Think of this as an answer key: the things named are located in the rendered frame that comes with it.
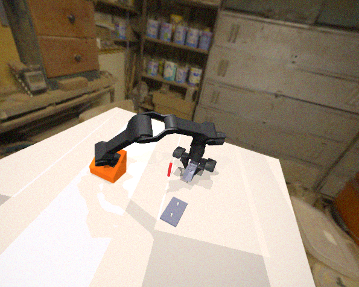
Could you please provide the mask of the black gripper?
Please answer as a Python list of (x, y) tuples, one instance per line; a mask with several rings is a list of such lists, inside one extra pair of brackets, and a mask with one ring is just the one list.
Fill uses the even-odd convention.
[(199, 166), (197, 167), (194, 175), (196, 175), (199, 171), (204, 170), (204, 169), (209, 172), (213, 172), (217, 161), (210, 159), (210, 158), (208, 158), (208, 159), (202, 158), (204, 149), (205, 148), (203, 148), (203, 149), (195, 148), (191, 144), (189, 153), (186, 153), (185, 148), (178, 146), (173, 152), (173, 157), (175, 157), (177, 159), (181, 158), (180, 161), (182, 162), (184, 169), (186, 169), (186, 167), (188, 166), (189, 159), (200, 163)]

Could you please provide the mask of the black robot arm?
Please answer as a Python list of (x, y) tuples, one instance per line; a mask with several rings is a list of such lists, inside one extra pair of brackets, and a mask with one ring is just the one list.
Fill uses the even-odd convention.
[[(157, 136), (153, 136), (151, 118), (164, 121), (165, 129)], [(202, 124), (178, 118), (174, 114), (162, 115), (157, 112), (144, 112), (134, 115), (127, 127), (120, 134), (106, 141), (99, 141), (94, 145), (95, 166), (109, 165), (115, 167), (121, 155), (118, 151), (133, 144), (146, 144), (158, 142), (168, 134), (182, 134), (192, 136), (192, 146), (203, 149), (206, 144), (223, 145), (226, 134), (216, 132), (213, 122), (206, 121)], [(191, 146), (190, 144), (190, 146)], [(114, 168), (113, 167), (113, 168)]]

